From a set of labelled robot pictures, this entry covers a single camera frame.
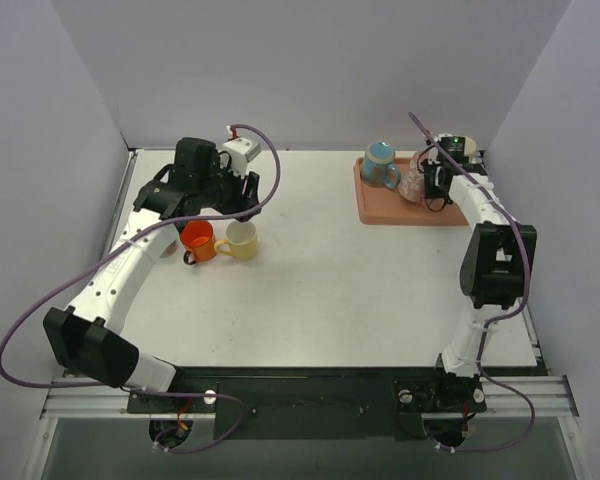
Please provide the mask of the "pink cartoon mug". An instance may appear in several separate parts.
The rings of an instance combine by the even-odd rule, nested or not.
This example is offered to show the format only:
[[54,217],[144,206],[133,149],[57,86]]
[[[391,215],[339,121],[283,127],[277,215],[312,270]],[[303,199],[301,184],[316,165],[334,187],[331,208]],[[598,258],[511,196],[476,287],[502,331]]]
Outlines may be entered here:
[[421,152],[417,152],[411,158],[409,165],[401,173],[401,180],[397,186],[398,193],[406,201],[418,205],[424,200],[424,174],[419,170],[421,155]]

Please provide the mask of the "orange mug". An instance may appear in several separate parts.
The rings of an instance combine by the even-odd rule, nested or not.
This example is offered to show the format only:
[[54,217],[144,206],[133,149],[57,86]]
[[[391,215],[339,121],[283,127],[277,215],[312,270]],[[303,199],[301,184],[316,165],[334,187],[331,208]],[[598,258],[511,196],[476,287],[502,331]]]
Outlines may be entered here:
[[183,261],[186,265],[207,262],[217,255],[214,229],[208,221],[188,222],[180,233],[180,241],[185,248]]

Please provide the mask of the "yellow mug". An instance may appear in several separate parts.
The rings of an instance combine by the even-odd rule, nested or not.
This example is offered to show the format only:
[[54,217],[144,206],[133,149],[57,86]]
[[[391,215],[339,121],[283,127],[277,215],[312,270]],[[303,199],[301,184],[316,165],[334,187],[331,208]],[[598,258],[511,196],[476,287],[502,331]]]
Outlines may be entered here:
[[214,249],[218,254],[248,261],[257,255],[258,245],[254,224],[234,221],[227,225],[225,237],[215,242]]

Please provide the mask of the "cream floral mug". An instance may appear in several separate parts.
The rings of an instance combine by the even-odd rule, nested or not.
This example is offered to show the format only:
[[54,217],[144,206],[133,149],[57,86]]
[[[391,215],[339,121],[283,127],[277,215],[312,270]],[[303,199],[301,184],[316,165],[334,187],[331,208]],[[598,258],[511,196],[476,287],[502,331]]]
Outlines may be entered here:
[[177,241],[173,241],[172,243],[170,243],[165,250],[162,252],[162,254],[160,255],[161,258],[167,258],[170,257],[171,255],[173,255],[176,251],[178,250],[178,242]]

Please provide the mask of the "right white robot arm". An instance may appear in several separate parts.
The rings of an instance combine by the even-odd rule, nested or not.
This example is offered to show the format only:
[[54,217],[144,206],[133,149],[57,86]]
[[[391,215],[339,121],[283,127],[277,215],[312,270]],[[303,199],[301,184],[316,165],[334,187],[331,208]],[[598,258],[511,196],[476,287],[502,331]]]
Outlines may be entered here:
[[429,402],[448,409],[463,395],[462,385],[454,376],[478,375],[498,323],[523,309],[537,231],[518,223],[504,208],[481,161],[481,152],[469,138],[443,133],[429,139],[416,167],[423,177],[424,204],[457,207],[471,229],[459,272],[467,304],[441,354],[448,374],[431,379],[426,386]]

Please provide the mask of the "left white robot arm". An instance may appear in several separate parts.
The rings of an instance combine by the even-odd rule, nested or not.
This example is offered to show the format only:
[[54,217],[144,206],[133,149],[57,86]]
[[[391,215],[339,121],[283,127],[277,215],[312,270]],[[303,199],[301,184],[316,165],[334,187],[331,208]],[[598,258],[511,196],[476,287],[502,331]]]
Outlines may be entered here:
[[255,140],[233,137],[222,145],[185,137],[174,160],[138,192],[115,246],[120,254],[99,268],[63,309],[52,308],[44,331],[58,363],[112,388],[150,390],[161,410],[180,408],[184,384],[170,363],[142,353],[122,336],[131,305],[160,256],[190,216],[204,209],[248,220],[258,204],[259,176],[247,169],[260,154]]

